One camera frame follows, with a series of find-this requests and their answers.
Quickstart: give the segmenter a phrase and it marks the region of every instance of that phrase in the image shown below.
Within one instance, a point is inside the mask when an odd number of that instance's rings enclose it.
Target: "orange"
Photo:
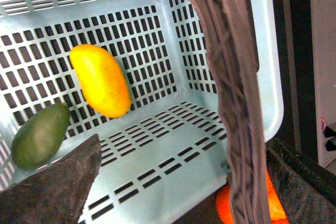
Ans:
[[[269,212],[272,224],[289,224],[285,211],[280,203],[280,200],[275,192],[273,184],[270,180],[269,174],[266,176]],[[233,224],[233,219],[229,205],[230,187],[226,184],[216,196],[217,213],[225,224]]]

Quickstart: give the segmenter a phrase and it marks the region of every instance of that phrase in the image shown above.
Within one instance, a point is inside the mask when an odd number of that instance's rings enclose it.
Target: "plastic basket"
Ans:
[[[272,0],[251,0],[265,138],[282,120]],[[226,131],[188,0],[0,0],[0,189],[32,174],[11,162],[11,141],[34,113],[67,102],[71,122],[53,162],[98,133],[102,166],[83,223],[172,223],[226,183]],[[84,100],[71,48],[114,55],[132,95],[110,119]]]

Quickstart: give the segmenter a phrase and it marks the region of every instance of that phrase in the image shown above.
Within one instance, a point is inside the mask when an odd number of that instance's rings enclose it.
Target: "dark floor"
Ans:
[[[173,224],[223,224],[216,211],[216,194],[211,194]]]

